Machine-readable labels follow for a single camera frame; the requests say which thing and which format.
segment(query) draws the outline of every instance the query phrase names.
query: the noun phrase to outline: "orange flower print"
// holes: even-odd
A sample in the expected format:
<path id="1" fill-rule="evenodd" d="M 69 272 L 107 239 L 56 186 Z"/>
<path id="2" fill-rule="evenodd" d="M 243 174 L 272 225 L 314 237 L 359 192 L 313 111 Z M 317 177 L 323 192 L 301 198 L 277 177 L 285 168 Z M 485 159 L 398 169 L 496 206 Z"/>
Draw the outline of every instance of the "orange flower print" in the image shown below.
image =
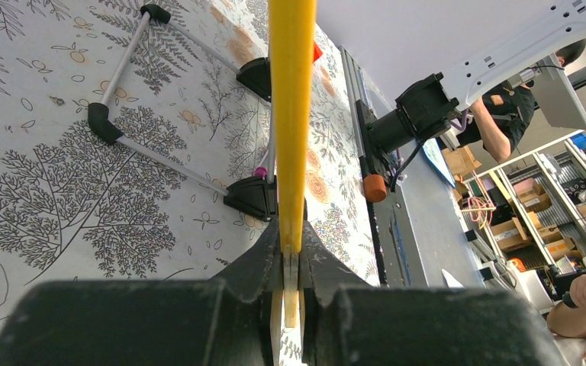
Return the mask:
<path id="1" fill-rule="evenodd" d="M 324 87 L 324 90 L 326 90 L 327 94 L 330 96 L 335 97 L 336 89 L 334 89 L 333 85 L 331 84 L 331 77 L 329 76 L 329 73 L 324 67 L 320 68 L 320 70 L 322 72 L 322 86 Z"/>
<path id="2" fill-rule="evenodd" d="M 311 195 L 322 204 L 329 202 L 329 190 L 327 189 L 327 184 L 324 183 L 324 180 L 318 175 L 318 173 L 308 171 L 305 178 L 307 188 L 311 192 Z"/>
<path id="3" fill-rule="evenodd" d="M 253 46 L 253 39 L 248 34 L 248 31 L 244 27 L 234 27 L 234 33 L 237 34 L 237 40 L 243 44 L 245 47 L 252 47 Z"/>
<path id="4" fill-rule="evenodd" d="M 230 10 L 234 9 L 234 4 L 232 2 L 229 2 L 228 0 L 221 0 L 222 3 L 224 3 L 224 6 Z"/>
<path id="5" fill-rule="evenodd" d="M 210 14 L 212 14 L 212 16 L 214 17 L 214 19 L 216 19 L 219 22 L 219 24 L 225 24 L 226 23 L 226 16 L 219 9 L 217 9 L 217 7 L 214 7 L 214 6 L 211 7 L 210 8 Z"/>
<path id="6" fill-rule="evenodd" d="M 109 87 L 109 84 L 111 84 L 111 82 L 109 82 L 108 80 L 104 80 L 103 82 L 100 83 L 100 89 L 94 90 L 93 92 L 96 93 L 97 95 L 104 95 L 105 91 Z M 124 90 L 123 88 L 116 88 L 115 92 L 114 92 L 114 96 L 115 96 L 115 105 L 119 105 L 120 100 L 129 101 L 129 102 L 134 102 L 134 101 L 138 100 L 138 98 L 130 97 L 129 94 L 127 93 L 127 91 Z"/>
<path id="7" fill-rule="evenodd" d="M 188 128 L 191 133 L 194 133 L 199 127 L 205 127 L 201 122 L 201 118 L 196 114 L 193 114 L 191 111 L 181 111 L 181 113 L 179 113 L 179 118 L 188 123 Z"/>
<path id="8" fill-rule="evenodd" d="M 320 158 L 312 149 L 307 149 L 307 162 L 314 170 L 320 170 Z"/>
<path id="9" fill-rule="evenodd" d="M 238 40 L 229 40 L 228 49 L 237 62 L 241 65 L 244 65 L 255 58 L 250 50 L 250 47 L 246 47 Z"/>
<path id="10" fill-rule="evenodd" d="M 248 239 L 253 240 L 253 238 L 261 233 L 266 225 L 264 222 L 257 220 L 255 217 L 250 215 L 246 215 L 245 213 L 239 213 L 239 220 L 233 223 L 234 226 L 244 226 L 247 232 L 250 232 Z"/>

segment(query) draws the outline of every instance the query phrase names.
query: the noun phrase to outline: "black plastic connector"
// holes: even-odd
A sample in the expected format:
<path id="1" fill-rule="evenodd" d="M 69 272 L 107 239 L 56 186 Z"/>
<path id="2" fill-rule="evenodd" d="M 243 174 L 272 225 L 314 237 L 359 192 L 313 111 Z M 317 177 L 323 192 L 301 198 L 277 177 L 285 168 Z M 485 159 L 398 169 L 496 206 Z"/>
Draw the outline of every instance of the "black plastic connector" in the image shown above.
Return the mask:
<path id="1" fill-rule="evenodd" d="M 224 204 L 239 212 L 268 222 L 278 216 L 277 177 L 269 184 L 261 177 L 248 177 L 228 187 Z M 304 199 L 304 219 L 308 219 L 307 200 Z"/>
<path id="2" fill-rule="evenodd" d="M 87 121 L 91 131 L 107 144 L 113 145 L 117 139 L 124 135 L 116 126 L 108 120 L 109 107 L 102 103 L 90 103 Z"/>
<path id="3" fill-rule="evenodd" d="M 167 24 L 169 23 L 169 19 L 172 18 L 172 15 L 169 11 L 159 7 L 156 4 L 146 4 L 140 7 L 140 13 L 150 13 L 152 19 L 159 21 L 160 23 Z"/>
<path id="4" fill-rule="evenodd" d="M 237 81 L 270 103 L 271 64 L 268 58 L 260 57 L 241 66 L 237 74 Z"/>

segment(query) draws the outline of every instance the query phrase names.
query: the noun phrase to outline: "orange object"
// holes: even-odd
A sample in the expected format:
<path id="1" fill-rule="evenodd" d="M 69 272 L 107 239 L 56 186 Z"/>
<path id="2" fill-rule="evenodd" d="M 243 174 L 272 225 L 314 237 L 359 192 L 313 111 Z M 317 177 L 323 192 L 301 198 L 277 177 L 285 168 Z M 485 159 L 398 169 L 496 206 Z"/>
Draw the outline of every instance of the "orange object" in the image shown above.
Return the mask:
<path id="1" fill-rule="evenodd" d="M 517 270 L 520 272 L 526 272 L 526 267 L 524 266 L 524 263 L 522 263 L 521 260 L 519 260 L 518 258 L 511 258 L 509 259 L 509 262 L 513 263 Z"/>
<path id="2" fill-rule="evenodd" d="M 362 180 L 362 188 L 365 191 L 365 199 L 369 202 L 378 203 L 388 195 L 385 187 L 385 180 L 378 174 L 370 174 Z"/>
<path id="3" fill-rule="evenodd" d="M 314 42 L 314 62 L 316 62 L 321 56 L 322 50 L 317 46 L 317 43 Z"/>

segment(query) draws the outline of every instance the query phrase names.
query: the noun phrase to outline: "black cable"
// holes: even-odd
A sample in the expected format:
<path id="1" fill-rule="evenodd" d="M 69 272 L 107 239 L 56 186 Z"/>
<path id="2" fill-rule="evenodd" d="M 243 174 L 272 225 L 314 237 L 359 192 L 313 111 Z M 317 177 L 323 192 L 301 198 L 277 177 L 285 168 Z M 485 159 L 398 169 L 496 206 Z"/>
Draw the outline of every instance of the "black cable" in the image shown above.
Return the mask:
<path id="1" fill-rule="evenodd" d="M 414 150 L 412 150 L 410 156 L 408 156 L 407 159 L 403 162 L 403 164 L 397 169 L 397 171 L 394 174 L 394 177 L 392 177 L 392 180 L 390 181 L 390 192 L 394 193 L 396 191 L 396 181 L 398 180 L 398 177 L 401 176 L 401 173 L 407 168 L 408 165 L 410 165 L 412 159 L 414 159 L 414 157 L 417 156 L 419 151 L 421 151 L 421 148 L 426 143 L 426 141 L 427 140 L 419 141 L 417 147 L 415 147 Z"/>
<path id="2" fill-rule="evenodd" d="M 544 69 L 544 68 L 547 68 L 547 67 L 552 68 L 552 69 L 558 69 L 558 70 L 564 70 L 565 69 L 564 67 L 554 66 L 554 65 L 536 65 L 536 66 L 531 66 L 531 69 L 532 70 L 535 70 L 535 69 Z"/>

